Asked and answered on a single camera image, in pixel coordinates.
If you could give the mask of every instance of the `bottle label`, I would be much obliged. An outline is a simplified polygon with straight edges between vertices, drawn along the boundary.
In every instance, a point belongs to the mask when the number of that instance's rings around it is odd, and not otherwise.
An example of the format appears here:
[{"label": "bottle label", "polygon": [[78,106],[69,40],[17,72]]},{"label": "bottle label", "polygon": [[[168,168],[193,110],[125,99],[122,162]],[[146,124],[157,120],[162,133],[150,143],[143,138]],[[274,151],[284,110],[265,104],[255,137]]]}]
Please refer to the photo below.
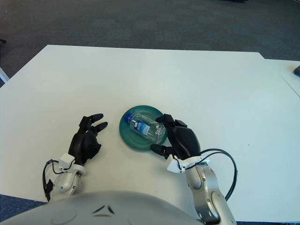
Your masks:
[{"label": "bottle label", "polygon": [[147,124],[143,123],[142,121],[137,120],[135,122],[135,130],[137,130],[138,132],[140,132],[144,135],[148,134],[149,129],[150,129],[150,127]]}]

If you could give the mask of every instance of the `black cable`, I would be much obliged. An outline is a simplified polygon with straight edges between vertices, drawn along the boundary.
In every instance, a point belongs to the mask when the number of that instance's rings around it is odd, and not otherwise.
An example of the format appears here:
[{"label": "black cable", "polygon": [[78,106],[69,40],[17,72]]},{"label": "black cable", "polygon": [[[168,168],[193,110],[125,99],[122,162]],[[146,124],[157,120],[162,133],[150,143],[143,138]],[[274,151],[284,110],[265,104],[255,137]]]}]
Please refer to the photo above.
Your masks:
[{"label": "black cable", "polygon": [[195,167],[196,165],[198,165],[198,164],[200,164],[201,162],[203,162],[204,160],[206,160],[209,156],[212,156],[212,155],[214,155],[214,154],[220,153],[220,154],[224,154],[224,155],[228,156],[228,157],[231,159],[232,163],[233,163],[233,167],[234,167],[234,175],[233,175],[232,185],[230,186],[230,189],[229,189],[228,193],[227,193],[226,196],[225,196],[225,199],[226,199],[226,201],[227,201],[227,200],[230,198],[230,196],[232,195],[232,193],[233,193],[233,191],[234,191],[234,188],[235,188],[235,186],[236,186],[236,182],[237,182],[238,169],[237,169],[236,163],[235,163],[234,159],[232,158],[232,156],[231,156],[227,151],[224,151],[224,150],[222,150],[222,149],[207,149],[207,150],[202,151],[202,152],[200,153],[200,155],[203,154],[203,153],[205,153],[205,152],[209,152],[209,151],[216,151],[216,152],[213,152],[213,153],[207,155],[207,156],[204,157],[201,161],[199,161],[199,162],[195,163],[194,165],[192,165],[192,166],[186,168],[186,170]]},{"label": "black cable", "polygon": [[54,163],[53,162],[58,163],[58,161],[57,160],[52,160],[52,170],[53,170],[53,173],[55,173],[55,174],[62,174],[62,173],[64,173],[63,171],[62,172],[56,172],[54,170]]},{"label": "black cable", "polygon": [[63,169],[63,170],[68,170],[68,169],[70,169],[71,168],[71,166],[72,166],[72,163],[75,161],[75,159],[73,159],[73,161],[70,163],[70,166],[69,166],[69,168],[66,168],[66,169]]},{"label": "black cable", "polygon": [[175,159],[177,161],[177,166],[178,166],[178,168],[180,170],[180,173],[181,173],[181,167],[180,167],[180,163],[179,163],[178,159],[176,159],[174,155],[172,155],[172,157],[173,157],[173,159]]},{"label": "black cable", "polygon": [[50,195],[47,191],[47,184],[46,184],[46,178],[45,178],[45,171],[46,171],[46,167],[52,163],[52,159],[50,159],[48,162],[46,162],[45,166],[44,166],[44,169],[43,169],[43,189],[44,189],[44,193],[45,193],[45,196],[47,198],[48,201],[50,201]]}]

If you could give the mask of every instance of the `white table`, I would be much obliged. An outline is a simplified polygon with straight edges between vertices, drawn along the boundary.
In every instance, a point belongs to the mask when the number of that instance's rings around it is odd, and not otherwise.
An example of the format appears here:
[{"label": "white table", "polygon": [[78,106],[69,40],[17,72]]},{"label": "white table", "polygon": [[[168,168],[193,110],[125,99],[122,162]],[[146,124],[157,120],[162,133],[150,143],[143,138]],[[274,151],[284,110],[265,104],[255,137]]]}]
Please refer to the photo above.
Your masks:
[{"label": "white table", "polygon": [[300,77],[294,74],[294,69],[300,65],[300,61],[266,60],[274,70],[287,82],[300,96]]},{"label": "white table", "polygon": [[[83,192],[143,192],[195,217],[184,174],[121,140],[120,118],[135,105],[172,114],[203,150],[234,157],[237,221],[300,221],[300,98],[255,52],[48,45],[0,89],[0,193],[45,201],[45,162],[68,151],[82,116],[103,113],[109,125],[85,164]],[[230,160],[216,155],[210,166],[226,194]]]}]

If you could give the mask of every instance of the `water bottle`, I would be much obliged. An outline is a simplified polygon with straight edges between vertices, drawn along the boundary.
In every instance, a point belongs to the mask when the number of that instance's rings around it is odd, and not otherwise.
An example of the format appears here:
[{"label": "water bottle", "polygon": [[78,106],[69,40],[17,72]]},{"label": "water bottle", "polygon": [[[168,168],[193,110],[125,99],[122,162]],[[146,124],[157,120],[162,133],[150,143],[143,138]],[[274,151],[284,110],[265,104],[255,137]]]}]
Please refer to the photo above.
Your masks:
[{"label": "water bottle", "polygon": [[162,123],[157,123],[141,113],[127,113],[124,119],[132,130],[152,143],[158,144],[162,141],[165,134],[165,127]]}]

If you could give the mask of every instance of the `teal plate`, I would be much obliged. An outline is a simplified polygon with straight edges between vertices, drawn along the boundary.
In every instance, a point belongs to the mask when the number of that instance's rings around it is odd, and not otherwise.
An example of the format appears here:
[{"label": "teal plate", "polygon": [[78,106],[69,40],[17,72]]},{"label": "teal plate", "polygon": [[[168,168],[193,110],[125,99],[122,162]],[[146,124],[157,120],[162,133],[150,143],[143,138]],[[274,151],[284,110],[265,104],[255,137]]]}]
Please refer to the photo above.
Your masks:
[{"label": "teal plate", "polygon": [[[140,150],[140,151],[150,150],[150,146],[153,143],[130,129],[130,126],[124,120],[124,117],[127,113],[131,113],[131,114],[142,113],[143,115],[148,116],[153,120],[155,120],[157,117],[162,116],[163,114],[158,109],[153,108],[151,106],[138,105],[125,112],[120,120],[119,132],[125,144],[134,150]],[[165,133],[163,140],[159,144],[164,143],[166,138],[167,138],[167,133]]]}]

